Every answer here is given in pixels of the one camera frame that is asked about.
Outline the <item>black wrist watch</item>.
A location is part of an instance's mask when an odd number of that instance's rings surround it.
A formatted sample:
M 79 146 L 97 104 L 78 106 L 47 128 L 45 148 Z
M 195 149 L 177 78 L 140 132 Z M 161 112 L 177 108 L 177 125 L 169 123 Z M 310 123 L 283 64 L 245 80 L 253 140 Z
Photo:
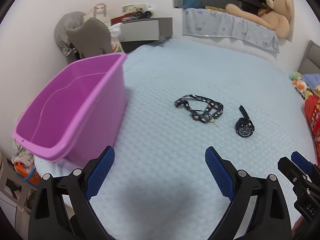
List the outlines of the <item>black wrist watch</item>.
M 255 126 L 242 105 L 239 107 L 239 111 L 242 113 L 242 118 L 236 122 L 235 131 L 242 138 L 250 137 L 255 131 Z

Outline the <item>orange bag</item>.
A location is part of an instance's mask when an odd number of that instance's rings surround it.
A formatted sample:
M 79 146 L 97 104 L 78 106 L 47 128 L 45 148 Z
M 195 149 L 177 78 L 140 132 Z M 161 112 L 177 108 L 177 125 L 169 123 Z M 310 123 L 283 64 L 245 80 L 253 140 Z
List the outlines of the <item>orange bag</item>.
M 38 174 L 36 167 L 31 164 L 30 166 L 25 165 L 22 162 L 14 163 L 14 168 L 16 172 L 20 175 L 23 181 L 37 187 L 41 181 L 41 177 Z

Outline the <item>beige laundry hamper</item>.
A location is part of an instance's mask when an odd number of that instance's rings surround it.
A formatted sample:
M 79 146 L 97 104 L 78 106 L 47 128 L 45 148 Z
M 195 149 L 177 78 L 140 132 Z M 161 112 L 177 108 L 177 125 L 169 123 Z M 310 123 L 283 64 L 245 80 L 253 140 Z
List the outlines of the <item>beige laundry hamper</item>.
M 6 157 L 1 162 L 1 193 L 13 201 L 20 210 L 31 212 L 36 187 L 24 181 Z

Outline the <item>grey clothes pile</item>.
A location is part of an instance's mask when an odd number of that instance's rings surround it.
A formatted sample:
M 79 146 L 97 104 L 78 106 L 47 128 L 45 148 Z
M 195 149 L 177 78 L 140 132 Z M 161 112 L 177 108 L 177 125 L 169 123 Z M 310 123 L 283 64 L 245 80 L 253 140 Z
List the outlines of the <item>grey clothes pile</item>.
M 11 162 L 23 163 L 25 165 L 34 164 L 34 155 L 22 147 L 15 139 L 12 140 L 12 158 Z

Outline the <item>small plush toys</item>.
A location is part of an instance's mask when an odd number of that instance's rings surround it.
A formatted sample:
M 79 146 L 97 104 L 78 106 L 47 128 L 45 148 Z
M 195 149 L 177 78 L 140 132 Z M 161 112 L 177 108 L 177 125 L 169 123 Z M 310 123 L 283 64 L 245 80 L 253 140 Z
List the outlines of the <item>small plush toys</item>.
M 319 74 L 300 74 L 292 72 L 289 74 L 293 87 L 301 94 L 304 101 L 315 95 L 319 98 Z

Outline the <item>purple plastic bin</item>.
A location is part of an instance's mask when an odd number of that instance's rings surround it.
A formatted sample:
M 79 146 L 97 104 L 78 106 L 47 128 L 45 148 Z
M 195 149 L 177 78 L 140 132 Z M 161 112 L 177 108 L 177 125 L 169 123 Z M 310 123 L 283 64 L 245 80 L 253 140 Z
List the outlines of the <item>purple plastic bin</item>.
M 125 53 L 89 57 L 69 64 L 29 104 L 14 139 L 49 162 L 84 167 L 113 146 L 127 98 Z

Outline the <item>grey headboard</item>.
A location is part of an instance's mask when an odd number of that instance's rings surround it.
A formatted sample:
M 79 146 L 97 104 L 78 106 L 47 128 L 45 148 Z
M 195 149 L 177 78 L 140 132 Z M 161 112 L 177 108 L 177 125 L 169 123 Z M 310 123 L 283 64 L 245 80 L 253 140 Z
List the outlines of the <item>grey headboard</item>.
M 320 73 L 320 46 L 312 40 L 309 41 L 307 49 L 298 68 L 300 74 Z

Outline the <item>light blue bed cover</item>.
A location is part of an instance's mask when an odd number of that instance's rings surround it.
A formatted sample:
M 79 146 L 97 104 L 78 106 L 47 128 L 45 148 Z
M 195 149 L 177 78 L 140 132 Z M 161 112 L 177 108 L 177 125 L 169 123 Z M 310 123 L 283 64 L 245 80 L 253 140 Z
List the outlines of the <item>light blue bed cover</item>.
M 303 100 L 289 74 L 261 58 L 192 41 L 142 46 L 124 62 L 127 108 L 116 158 L 91 205 L 116 239 L 207 239 L 229 204 L 204 159 L 208 147 L 238 169 L 275 174 L 291 222 L 292 184 L 277 162 L 316 161 Z M 255 126 L 242 138 L 243 106 Z

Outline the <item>large teddy bear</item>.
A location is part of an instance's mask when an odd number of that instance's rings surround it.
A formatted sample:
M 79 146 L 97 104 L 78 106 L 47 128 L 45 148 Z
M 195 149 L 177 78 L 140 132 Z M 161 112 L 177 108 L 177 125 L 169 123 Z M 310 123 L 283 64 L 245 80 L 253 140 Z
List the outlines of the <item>large teddy bear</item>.
M 267 8 L 261 8 L 257 15 L 241 10 L 234 4 L 227 4 L 227 13 L 242 17 L 276 32 L 279 38 L 287 38 L 293 14 L 292 0 L 266 0 Z

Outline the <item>grey chair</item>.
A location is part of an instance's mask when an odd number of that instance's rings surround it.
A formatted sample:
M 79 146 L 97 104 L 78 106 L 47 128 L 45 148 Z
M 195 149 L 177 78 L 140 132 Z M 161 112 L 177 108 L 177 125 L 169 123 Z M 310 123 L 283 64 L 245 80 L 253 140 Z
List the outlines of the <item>grey chair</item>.
M 89 18 L 82 26 L 66 31 L 82 59 L 112 53 L 111 34 L 106 25 Z

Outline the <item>pale blue patterned blanket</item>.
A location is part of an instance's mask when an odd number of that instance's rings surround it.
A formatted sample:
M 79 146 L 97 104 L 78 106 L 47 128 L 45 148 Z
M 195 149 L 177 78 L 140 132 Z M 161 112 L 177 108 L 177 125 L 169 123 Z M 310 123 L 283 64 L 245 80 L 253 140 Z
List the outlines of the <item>pale blue patterned blanket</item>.
M 262 25 L 226 12 L 188 8 L 182 12 L 183 35 L 233 38 L 260 49 L 279 53 L 276 33 Z

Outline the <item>grey cloth on chair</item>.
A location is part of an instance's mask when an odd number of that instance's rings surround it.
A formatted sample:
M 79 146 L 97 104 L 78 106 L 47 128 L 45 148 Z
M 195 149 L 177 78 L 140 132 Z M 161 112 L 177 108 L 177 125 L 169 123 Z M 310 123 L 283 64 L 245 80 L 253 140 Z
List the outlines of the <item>grey cloth on chair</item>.
M 67 30 L 82 26 L 84 16 L 86 14 L 80 11 L 67 13 L 62 16 L 55 27 L 54 40 L 65 57 L 68 57 L 73 52 L 73 46 L 68 38 Z

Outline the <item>grey white desk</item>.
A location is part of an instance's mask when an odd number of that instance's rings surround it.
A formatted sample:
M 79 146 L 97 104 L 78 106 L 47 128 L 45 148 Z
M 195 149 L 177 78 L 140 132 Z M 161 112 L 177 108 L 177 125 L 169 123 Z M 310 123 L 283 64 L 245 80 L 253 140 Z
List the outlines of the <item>grey white desk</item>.
M 150 42 L 162 43 L 172 37 L 172 17 L 148 18 L 117 23 L 109 27 L 125 53 Z

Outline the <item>white tote bag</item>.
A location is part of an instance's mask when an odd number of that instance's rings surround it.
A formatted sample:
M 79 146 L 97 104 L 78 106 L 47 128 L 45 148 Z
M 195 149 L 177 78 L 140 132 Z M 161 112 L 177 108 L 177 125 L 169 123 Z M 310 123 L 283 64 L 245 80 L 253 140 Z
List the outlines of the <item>white tote bag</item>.
M 89 14 L 84 16 L 84 22 L 90 18 L 96 18 L 97 20 L 103 22 L 104 25 L 111 26 L 111 15 L 109 8 L 105 3 L 96 4 L 90 11 Z

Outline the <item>blue plush toy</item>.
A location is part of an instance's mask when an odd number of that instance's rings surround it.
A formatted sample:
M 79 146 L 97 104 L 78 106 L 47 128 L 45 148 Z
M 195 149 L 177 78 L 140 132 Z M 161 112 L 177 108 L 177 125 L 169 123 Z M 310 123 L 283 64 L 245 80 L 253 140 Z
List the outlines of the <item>blue plush toy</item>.
M 199 9 L 201 7 L 201 0 L 183 0 L 183 9 L 195 8 Z

